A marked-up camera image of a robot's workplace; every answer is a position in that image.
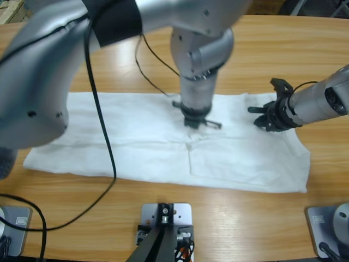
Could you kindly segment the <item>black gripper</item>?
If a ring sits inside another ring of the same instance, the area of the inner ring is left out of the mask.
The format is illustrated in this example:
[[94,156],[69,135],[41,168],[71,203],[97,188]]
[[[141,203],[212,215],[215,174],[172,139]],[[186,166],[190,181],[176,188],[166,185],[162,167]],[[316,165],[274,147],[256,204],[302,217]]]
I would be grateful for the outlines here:
[[211,106],[203,109],[187,108],[182,102],[172,102],[172,106],[181,110],[184,116],[184,125],[190,128],[199,128],[201,124],[214,129],[221,129],[222,124],[206,119],[210,113]]
[[248,112],[252,114],[264,114],[254,120],[254,125],[260,128],[266,128],[268,132],[282,132],[293,128],[301,127],[296,124],[287,114],[288,98],[278,98],[276,101],[269,102],[259,107],[248,107]]

